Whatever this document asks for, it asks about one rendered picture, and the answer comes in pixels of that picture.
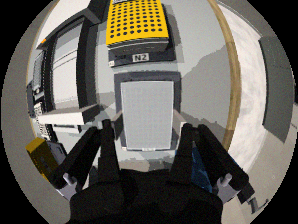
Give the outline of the dark blue open bin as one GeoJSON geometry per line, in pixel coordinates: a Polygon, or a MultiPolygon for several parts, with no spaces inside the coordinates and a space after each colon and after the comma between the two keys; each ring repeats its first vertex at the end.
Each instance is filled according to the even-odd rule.
{"type": "Polygon", "coordinates": [[[193,166],[192,166],[192,177],[191,182],[195,183],[199,187],[205,189],[212,193],[212,186],[209,182],[205,167],[203,165],[202,159],[198,152],[197,147],[193,148],[192,151],[193,166]]]}

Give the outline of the yellow bin with label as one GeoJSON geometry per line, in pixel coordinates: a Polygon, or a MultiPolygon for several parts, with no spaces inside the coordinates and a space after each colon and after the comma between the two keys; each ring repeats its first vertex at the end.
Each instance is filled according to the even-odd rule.
{"type": "Polygon", "coordinates": [[[27,152],[39,173],[48,181],[49,174],[59,165],[54,159],[46,140],[37,137],[25,148],[29,151],[27,152]]]}

